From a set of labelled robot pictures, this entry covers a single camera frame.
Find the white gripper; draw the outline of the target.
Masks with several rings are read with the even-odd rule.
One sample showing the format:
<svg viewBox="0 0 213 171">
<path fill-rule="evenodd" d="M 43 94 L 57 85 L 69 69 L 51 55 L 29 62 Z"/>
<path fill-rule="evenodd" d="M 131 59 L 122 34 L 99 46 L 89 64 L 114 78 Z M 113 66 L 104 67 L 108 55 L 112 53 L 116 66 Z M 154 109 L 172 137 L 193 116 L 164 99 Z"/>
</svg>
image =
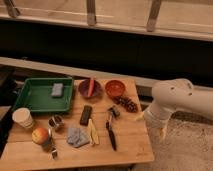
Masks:
<svg viewBox="0 0 213 171">
<path fill-rule="evenodd" d="M 139 116 L 136 117 L 136 120 L 145 120 L 151 127 L 158 130 L 160 138 L 164 140 L 171 116 L 171 110 L 149 105 Z"/>
</svg>

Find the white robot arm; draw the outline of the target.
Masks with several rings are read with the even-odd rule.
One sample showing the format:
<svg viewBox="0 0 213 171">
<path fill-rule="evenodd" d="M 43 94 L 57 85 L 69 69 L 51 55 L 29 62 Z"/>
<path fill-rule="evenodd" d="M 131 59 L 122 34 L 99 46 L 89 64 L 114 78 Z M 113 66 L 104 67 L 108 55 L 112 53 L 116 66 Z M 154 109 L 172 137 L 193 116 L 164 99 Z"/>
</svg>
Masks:
<svg viewBox="0 0 213 171">
<path fill-rule="evenodd" d="M 195 89 L 188 79 L 158 81 L 151 93 L 153 101 L 135 120 L 145 120 L 159 131 L 162 139 L 166 137 L 168 121 L 177 111 L 197 113 L 213 120 L 213 90 Z"/>
</svg>

